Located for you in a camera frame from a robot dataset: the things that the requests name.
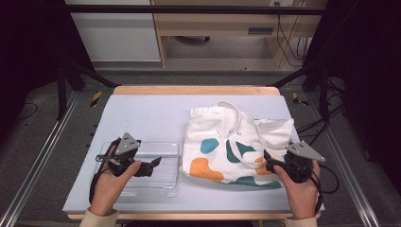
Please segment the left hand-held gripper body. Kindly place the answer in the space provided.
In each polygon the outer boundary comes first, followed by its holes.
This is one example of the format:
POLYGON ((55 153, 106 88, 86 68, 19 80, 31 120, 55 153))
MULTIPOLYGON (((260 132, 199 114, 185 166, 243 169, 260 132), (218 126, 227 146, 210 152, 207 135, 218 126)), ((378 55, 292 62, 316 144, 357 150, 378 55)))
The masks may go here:
POLYGON ((142 141, 134 139, 128 132, 112 141, 105 154, 98 154, 97 162, 108 162, 108 167, 115 176, 123 174, 134 162, 134 156, 142 141))

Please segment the person's right hand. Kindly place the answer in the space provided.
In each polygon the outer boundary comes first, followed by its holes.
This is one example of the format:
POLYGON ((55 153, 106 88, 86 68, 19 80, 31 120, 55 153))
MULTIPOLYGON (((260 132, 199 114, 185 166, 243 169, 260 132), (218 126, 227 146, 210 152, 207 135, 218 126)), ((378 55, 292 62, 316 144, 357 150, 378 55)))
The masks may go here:
POLYGON ((318 198, 316 185, 311 180, 304 183, 295 183, 280 166, 275 166, 274 170, 287 191, 288 205, 292 217, 295 220, 315 217, 318 198))

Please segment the white tote bag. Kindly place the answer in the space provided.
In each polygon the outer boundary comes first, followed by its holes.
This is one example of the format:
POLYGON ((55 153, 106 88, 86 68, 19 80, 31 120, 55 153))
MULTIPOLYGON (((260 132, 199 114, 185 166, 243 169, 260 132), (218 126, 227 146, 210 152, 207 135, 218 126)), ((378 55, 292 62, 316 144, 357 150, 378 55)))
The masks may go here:
POLYGON ((227 101, 194 108, 183 143, 182 172, 217 183, 281 188, 264 155, 283 161, 293 128, 291 118, 255 119, 227 101))

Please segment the clear plastic tray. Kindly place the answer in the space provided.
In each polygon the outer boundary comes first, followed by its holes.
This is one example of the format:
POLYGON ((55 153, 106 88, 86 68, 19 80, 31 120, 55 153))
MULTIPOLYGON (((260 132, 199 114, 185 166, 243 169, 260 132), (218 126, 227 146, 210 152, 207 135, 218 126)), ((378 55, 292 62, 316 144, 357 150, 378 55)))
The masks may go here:
POLYGON ((122 198, 169 197, 178 192, 179 146, 170 143, 141 143, 134 156, 143 163, 161 157, 161 163, 153 167, 150 177, 136 177, 127 182, 122 191, 122 198))

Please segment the black horizontal frame bar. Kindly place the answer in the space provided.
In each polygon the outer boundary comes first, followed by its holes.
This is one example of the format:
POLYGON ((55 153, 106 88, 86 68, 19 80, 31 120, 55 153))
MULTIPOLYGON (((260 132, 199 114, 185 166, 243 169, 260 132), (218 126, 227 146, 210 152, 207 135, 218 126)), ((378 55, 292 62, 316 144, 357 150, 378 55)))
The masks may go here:
POLYGON ((179 14, 268 14, 324 15, 325 8, 234 7, 234 6, 135 6, 135 5, 66 5, 76 13, 179 13, 179 14))

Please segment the white cabinet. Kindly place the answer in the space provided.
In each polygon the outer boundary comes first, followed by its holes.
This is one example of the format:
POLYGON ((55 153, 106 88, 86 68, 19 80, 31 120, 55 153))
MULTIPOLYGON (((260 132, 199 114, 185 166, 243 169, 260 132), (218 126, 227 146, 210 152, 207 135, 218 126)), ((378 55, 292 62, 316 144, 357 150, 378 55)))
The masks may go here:
POLYGON ((159 61, 151 13, 72 13, 91 61, 159 61))

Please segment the wooden desk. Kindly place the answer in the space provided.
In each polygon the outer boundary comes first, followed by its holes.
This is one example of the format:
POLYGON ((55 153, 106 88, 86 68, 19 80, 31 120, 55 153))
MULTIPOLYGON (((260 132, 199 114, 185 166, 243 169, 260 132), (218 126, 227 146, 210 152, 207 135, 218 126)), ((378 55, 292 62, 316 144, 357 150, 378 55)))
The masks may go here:
MULTIPOLYGON (((328 0, 150 0, 153 6, 236 6, 324 8, 328 0)), ((290 54, 293 39, 311 38, 319 15, 179 14, 154 15, 161 37, 259 36, 266 39, 274 63, 290 54)))

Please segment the dark curtain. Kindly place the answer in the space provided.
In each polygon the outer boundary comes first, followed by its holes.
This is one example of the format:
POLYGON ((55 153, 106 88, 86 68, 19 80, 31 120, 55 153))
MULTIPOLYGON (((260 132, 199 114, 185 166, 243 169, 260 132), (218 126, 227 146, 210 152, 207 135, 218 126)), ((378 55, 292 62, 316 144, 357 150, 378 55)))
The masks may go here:
POLYGON ((93 67, 65 0, 0 0, 0 141, 26 96, 57 79, 56 51, 93 67))
POLYGON ((401 195, 401 0, 328 0, 306 60, 325 53, 328 75, 365 148, 401 195))

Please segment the person's left hand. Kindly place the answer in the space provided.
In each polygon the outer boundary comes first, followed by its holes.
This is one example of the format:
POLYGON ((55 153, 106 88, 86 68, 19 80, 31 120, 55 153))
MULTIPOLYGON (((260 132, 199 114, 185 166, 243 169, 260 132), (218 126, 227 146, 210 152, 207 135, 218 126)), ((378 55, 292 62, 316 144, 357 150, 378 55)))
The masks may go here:
POLYGON ((132 163, 120 176, 114 176, 105 162, 95 186, 89 211, 97 216, 106 217, 113 212, 113 206, 131 177, 139 170, 141 161, 132 163))

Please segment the black metal stand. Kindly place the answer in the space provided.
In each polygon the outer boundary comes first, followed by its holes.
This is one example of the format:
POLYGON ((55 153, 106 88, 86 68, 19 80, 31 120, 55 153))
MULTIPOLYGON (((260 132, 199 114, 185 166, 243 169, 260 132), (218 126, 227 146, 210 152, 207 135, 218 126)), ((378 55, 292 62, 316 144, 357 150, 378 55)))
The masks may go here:
POLYGON ((301 69, 291 73, 283 79, 274 82, 271 87, 281 88, 287 83, 297 79, 300 76, 306 76, 302 85, 305 92, 313 91, 317 86, 320 86, 319 94, 319 114, 324 122, 329 121, 329 111, 327 104, 328 92, 328 72, 323 63, 312 62, 304 65, 301 69))
POLYGON ((101 84, 109 87, 116 88, 118 83, 112 82, 103 78, 95 70, 89 69, 76 61, 68 61, 62 63, 57 69, 57 84, 58 84, 58 97, 59 97, 59 115, 58 120, 61 120, 67 112, 66 100, 66 87, 65 82, 68 82, 74 91, 82 91, 85 87, 80 75, 86 75, 101 84))

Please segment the yellow black tape strip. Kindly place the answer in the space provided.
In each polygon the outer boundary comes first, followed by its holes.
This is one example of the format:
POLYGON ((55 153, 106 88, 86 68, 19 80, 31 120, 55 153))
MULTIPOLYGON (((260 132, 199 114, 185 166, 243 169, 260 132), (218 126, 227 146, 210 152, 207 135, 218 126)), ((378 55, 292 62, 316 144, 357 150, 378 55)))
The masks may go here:
POLYGON ((91 101, 90 107, 95 107, 95 106, 96 106, 96 104, 98 103, 98 101, 99 101, 101 95, 102 95, 102 92, 101 92, 101 91, 97 91, 97 92, 94 94, 94 97, 93 97, 93 99, 92 99, 92 101, 91 101))
POLYGON ((300 104, 303 106, 309 106, 308 101, 300 100, 297 93, 292 94, 292 100, 293 100, 293 103, 300 104))

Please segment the aluminium floor rail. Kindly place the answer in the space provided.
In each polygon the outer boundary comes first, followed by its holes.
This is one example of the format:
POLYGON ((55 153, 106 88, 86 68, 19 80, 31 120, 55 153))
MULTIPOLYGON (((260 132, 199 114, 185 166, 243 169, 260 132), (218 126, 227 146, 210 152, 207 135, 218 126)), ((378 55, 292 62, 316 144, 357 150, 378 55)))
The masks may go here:
POLYGON ((329 95, 329 122, 324 121, 313 137, 313 147, 327 159, 325 165, 338 176, 336 193, 326 196, 319 219, 323 227, 381 227, 375 211, 354 171, 360 151, 339 95, 329 95))
POLYGON ((77 100, 80 96, 80 92, 73 91, 67 102, 67 107, 65 112, 61 115, 52 129, 52 131, 47 136, 38 156, 36 157, 34 163, 32 164, 30 170, 26 174, 26 177, 18 189, 14 199, 9 205, 6 212, 0 218, 0 227, 13 227, 24 208, 26 201, 28 200, 36 182, 40 178, 44 166, 53 152, 61 133, 63 132, 71 113, 74 111, 77 100))

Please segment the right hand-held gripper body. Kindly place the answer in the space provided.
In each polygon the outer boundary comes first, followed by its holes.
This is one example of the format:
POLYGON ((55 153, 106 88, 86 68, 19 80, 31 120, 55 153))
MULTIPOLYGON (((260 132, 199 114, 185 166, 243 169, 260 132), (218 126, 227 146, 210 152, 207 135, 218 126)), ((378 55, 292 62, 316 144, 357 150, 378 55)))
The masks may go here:
POLYGON ((295 183, 304 183, 312 175, 313 160, 325 162, 325 158, 305 141, 289 144, 284 156, 284 170, 295 183))

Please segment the light grey table mat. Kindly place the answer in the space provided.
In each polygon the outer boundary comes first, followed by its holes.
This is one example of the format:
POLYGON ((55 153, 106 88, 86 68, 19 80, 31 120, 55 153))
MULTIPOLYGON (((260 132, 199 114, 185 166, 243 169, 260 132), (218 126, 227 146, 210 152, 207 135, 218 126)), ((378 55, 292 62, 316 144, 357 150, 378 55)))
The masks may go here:
MULTIPOLYGON (((184 132, 192 108, 226 100, 239 110, 262 119, 288 119, 288 105, 282 96, 194 96, 194 95, 112 95, 103 111, 95 137, 76 181, 63 206, 71 219, 79 219, 89 206, 89 186, 99 167, 96 156, 108 143, 128 132, 144 143, 179 146, 182 161, 184 132)), ((289 212, 286 190, 261 186, 214 183, 178 172, 176 196, 120 198, 114 208, 121 218, 219 219, 263 218, 289 212)))

